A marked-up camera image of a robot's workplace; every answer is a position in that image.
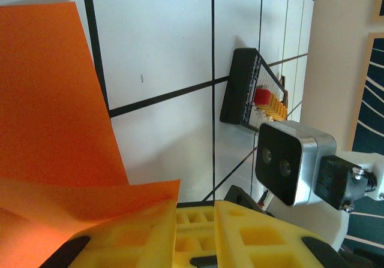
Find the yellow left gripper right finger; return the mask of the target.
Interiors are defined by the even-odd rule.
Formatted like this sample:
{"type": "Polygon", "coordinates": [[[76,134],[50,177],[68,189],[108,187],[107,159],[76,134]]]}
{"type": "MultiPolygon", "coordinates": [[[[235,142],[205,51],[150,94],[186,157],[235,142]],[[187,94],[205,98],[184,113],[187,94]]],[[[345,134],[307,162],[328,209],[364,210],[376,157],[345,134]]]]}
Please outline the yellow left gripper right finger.
{"type": "Polygon", "coordinates": [[[214,204],[219,267],[344,267],[318,235],[228,201],[214,204]]]}

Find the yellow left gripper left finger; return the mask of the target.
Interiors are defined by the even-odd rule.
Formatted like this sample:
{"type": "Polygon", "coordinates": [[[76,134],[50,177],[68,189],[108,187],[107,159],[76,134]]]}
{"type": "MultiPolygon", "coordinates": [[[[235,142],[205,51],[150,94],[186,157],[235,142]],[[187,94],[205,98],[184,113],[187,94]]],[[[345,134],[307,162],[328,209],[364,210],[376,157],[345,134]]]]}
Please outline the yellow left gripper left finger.
{"type": "Polygon", "coordinates": [[[42,267],[171,267],[176,203],[163,201],[83,230],[42,267]]]}

